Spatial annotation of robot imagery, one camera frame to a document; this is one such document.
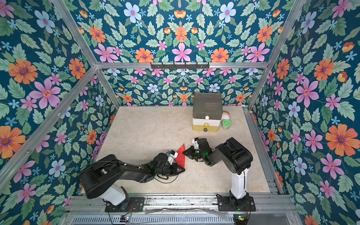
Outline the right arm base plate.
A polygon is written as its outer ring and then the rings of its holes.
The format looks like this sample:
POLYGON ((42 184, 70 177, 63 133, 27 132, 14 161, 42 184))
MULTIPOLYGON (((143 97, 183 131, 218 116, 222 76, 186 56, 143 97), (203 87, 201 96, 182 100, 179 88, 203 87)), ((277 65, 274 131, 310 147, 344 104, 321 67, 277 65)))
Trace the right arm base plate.
POLYGON ((256 206, 253 197, 246 194, 241 199, 234 196, 222 196, 216 194, 217 206, 220 212, 255 212, 256 206))

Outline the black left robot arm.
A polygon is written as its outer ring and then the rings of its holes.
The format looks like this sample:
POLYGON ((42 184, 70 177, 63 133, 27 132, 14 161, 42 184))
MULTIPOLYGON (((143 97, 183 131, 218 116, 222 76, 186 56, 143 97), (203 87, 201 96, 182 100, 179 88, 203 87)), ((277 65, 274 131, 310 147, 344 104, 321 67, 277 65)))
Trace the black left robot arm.
POLYGON ((119 205, 127 196, 124 188, 114 185, 116 181, 147 183, 155 177, 178 176, 183 172, 185 168, 176 162, 176 157, 165 153, 160 153, 152 161, 141 165, 127 164, 110 154, 86 166, 79 178, 87 198, 101 197, 113 205, 119 205))

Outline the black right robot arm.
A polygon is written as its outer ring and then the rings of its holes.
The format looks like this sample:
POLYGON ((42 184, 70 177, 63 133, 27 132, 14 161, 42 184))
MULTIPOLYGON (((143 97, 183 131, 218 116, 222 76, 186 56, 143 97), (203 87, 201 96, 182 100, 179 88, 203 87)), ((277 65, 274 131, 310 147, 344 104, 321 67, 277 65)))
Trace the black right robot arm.
POLYGON ((234 200, 241 200, 248 194, 247 177, 253 161, 251 152, 233 137, 215 148, 211 148, 207 139, 195 138, 193 145, 183 152, 186 157, 203 161, 207 166, 214 166, 222 161, 232 173, 232 187, 230 196, 234 200))

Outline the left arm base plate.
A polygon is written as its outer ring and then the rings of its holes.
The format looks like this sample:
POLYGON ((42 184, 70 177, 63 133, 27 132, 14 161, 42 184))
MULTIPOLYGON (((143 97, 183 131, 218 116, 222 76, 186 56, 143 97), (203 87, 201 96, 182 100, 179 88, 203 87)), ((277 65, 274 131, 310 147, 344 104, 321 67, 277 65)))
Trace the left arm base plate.
POLYGON ((144 197, 130 197, 125 199, 122 203, 115 206, 111 203, 106 204, 105 212, 106 213, 116 213, 116 212, 142 212, 144 207, 144 197))

